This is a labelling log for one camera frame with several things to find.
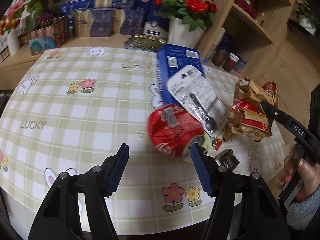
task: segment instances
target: yellow flower print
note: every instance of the yellow flower print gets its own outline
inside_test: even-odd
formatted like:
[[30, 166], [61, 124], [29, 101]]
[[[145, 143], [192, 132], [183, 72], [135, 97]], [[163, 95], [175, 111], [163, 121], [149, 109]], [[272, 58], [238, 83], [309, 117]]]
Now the yellow flower print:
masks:
[[198, 188], [190, 187], [189, 191], [186, 192], [186, 197], [188, 198], [188, 201], [192, 202], [195, 199], [199, 199], [200, 198], [199, 192], [200, 190]]
[[79, 87], [80, 87], [80, 85], [78, 83], [73, 83], [73, 84], [69, 85], [69, 90], [76, 91]]

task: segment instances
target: crushed red can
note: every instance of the crushed red can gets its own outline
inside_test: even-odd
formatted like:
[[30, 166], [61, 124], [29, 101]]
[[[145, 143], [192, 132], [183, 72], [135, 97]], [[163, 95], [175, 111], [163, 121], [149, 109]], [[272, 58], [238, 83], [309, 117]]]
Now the crushed red can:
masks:
[[148, 134], [157, 150], [171, 157], [190, 155], [191, 145], [204, 142], [201, 123], [180, 106], [168, 104], [148, 118]]

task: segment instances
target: barcode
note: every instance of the barcode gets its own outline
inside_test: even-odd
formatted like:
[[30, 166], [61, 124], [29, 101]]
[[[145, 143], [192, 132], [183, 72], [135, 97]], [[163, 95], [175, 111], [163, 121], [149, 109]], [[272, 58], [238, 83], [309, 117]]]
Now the barcode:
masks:
[[173, 108], [171, 106], [164, 109], [164, 116], [167, 120], [167, 124], [170, 127], [175, 127], [175, 126], [179, 125], [178, 120], [177, 120], [176, 116], [174, 115]]
[[175, 57], [167, 57], [167, 58], [168, 58], [169, 67], [178, 67], [177, 58]]
[[197, 52], [186, 50], [187, 57], [199, 58], [199, 54]]

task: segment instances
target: human hand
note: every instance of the human hand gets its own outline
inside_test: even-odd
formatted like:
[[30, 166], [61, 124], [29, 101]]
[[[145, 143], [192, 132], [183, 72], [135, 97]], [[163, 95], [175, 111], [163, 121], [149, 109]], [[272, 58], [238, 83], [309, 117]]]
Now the human hand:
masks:
[[[292, 148], [289, 156], [284, 158], [284, 167], [278, 173], [279, 186], [283, 186], [285, 183], [288, 183], [296, 171], [296, 167], [292, 162], [293, 153], [294, 149]], [[298, 202], [302, 202], [311, 197], [318, 189], [320, 184], [320, 173], [312, 163], [309, 163], [304, 159], [298, 160], [298, 172], [303, 180], [303, 186], [295, 199]]]

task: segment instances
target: table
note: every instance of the table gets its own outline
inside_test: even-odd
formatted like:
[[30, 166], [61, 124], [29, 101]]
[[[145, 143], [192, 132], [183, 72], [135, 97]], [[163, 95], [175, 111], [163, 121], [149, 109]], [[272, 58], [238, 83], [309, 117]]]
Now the table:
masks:
[[[236, 77], [208, 67], [206, 77], [232, 104]], [[159, 96], [151, 85], [156, 84], [155, 53], [47, 50], [25, 74], [0, 119], [0, 186], [37, 212], [57, 174], [84, 173], [127, 143], [127, 167], [118, 190], [106, 199], [119, 235], [164, 232], [208, 219], [214, 198], [203, 192], [193, 165], [157, 152], [148, 138], [147, 118]], [[268, 181], [284, 158], [275, 123], [272, 131], [260, 143], [238, 136], [209, 154], [233, 149], [240, 161], [235, 172], [248, 175], [252, 153]], [[82, 228], [89, 231], [84, 196], [79, 199]]]

